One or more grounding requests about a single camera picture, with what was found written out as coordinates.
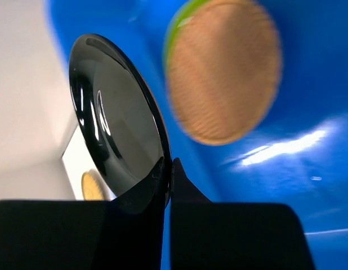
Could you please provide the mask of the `green-rimmed bamboo tray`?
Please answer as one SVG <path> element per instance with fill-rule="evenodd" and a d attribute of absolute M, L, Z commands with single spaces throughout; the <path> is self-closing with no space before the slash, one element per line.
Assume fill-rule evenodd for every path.
<path fill-rule="evenodd" d="M 97 171 L 91 169 L 82 174 L 81 189 L 83 199 L 86 201 L 107 200 L 107 193 L 103 181 Z"/>

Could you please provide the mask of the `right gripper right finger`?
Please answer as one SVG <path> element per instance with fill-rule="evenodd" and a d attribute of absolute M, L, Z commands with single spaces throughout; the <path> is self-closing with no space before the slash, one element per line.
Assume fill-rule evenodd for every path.
<path fill-rule="evenodd" d="M 277 203 L 212 202 L 172 163 L 172 269 L 314 269 L 299 218 Z"/>

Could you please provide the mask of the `green plastic plate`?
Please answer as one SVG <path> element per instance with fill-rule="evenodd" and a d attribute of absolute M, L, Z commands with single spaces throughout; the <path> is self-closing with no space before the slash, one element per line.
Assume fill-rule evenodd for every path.
<path fill-rule="evenodd" d="M 196 12 L 196 10 L 206 3 L 208 3 L 208 1 L 186 1 L 180 6 L 180 8 L 177 9 L 176 13 L 172 16 L 164 36 L 162 57 L 164 70 L 166 70 L 168 67 L 169 54 L 178 32 L 186 24 L 185 21 L 187 19 L 190 19 Z"/>

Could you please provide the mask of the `brown woven bamboo tray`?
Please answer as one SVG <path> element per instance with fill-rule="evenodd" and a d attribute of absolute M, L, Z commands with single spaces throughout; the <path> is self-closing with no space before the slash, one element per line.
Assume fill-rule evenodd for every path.
<path fill-rule="evenodd" d="M 276 24 L 257 1 L 208 1 L 185 22 L 165 70 L 172 109 L 193 140 L 233 143 L 262 122 L 278 93 Z"/>

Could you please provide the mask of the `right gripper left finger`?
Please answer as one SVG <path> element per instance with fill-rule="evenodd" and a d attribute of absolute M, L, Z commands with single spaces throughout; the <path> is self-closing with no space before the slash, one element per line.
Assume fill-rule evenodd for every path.
<path fill-rule="evenodd" d="M 0 269 L 159 269 L 166 163 L 112 201 L 0 201 Z"/>

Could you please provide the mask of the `black plastic plate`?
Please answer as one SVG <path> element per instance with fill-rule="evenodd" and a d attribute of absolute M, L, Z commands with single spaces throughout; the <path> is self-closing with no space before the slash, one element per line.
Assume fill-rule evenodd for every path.
<path fill-rule="evenodd" d="M 136 66 L 110 40 L 86 34 L 73 45 L 69 83 L 79 128 L 107 200 L 134 187 L 163 158 L 166 207 L 172 164 L 168 135 L 157 103 Z"/>

